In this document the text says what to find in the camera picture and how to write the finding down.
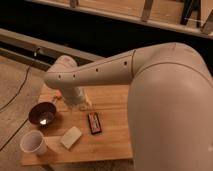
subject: concrete floor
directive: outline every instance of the concrete floor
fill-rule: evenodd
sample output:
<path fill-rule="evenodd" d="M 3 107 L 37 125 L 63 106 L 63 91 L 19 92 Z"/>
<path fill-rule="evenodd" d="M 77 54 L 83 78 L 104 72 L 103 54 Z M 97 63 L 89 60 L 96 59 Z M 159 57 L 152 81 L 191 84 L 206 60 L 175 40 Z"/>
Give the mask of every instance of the concrete floor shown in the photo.
<path fill-rule="evenodd" d="M 0 107 L 16 92 L 22 83 L 27 66 L 0 56 Z M 29 110 L 37 103 L 43 85 L 44 71 L 32 68 L 28 80 L 17 98 L 3 111 L 0 111 L 0 148 L 27 119 Z M 20 164 L 19 142 L 28 130 L 29 122 L 15 134 L 0 151 L 0 171 L 43 171 L 40 166 L 23 167 Z M 55 171 L 133 171 L 131 160 L 89 162 L 78 164 L 52 165 Z"/>

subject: paper cup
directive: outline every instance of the paper cup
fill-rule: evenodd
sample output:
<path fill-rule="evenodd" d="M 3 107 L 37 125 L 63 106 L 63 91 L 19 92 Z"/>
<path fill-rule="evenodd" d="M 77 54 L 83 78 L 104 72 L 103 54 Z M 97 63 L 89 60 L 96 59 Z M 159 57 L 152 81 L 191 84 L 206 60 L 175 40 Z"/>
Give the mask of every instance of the paper cup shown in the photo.
<path fill-rule="evenodd" d="M 20 141 L 20 148 L 25 153 L 42 155 L 47 151 L 42 132 L 33 130 L 25 134 Z"/>

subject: white block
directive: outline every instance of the white block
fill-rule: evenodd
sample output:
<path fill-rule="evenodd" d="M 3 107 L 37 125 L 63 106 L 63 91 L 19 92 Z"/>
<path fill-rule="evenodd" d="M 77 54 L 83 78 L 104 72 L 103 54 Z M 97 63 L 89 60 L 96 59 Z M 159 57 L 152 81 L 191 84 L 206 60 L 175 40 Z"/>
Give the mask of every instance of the white block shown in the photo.
<path fill-rule="evenodd" d="M 70 149 L 70 147 L 81 137 L 82 132 L 76 128 L 72 127 L 70 128 L 61 138 L 61 143 L 67 148 Z"/>

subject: wooden table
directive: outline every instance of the wooden table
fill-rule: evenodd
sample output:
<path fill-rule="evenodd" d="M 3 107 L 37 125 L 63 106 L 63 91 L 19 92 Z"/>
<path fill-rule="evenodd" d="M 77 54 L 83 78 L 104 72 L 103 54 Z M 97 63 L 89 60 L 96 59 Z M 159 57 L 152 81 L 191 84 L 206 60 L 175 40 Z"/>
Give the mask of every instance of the wooden table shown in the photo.
<path fill-rule="evenodd" d="M 91 135 L 87 120 L 89 111 L 68 108 L 63 100 L 57 102 L 57 117 L 48 127 L 39 129 L 45 135 L 48 151 L 38 157 L 23 154 L 22 165 L 46 165 L 56 163 L 87 162 L 99 160 L 130 159 L 132 151 L 127 124 L 128 86 L 85 87 L 85 92 L 99 113 L 103 132 Z M 39 102 L 51 101 L 55 91 L 42 88 Z M 67 150 L 60 144 L 61 136 L 71 127 L 76 126 L 82 137 Z"/>

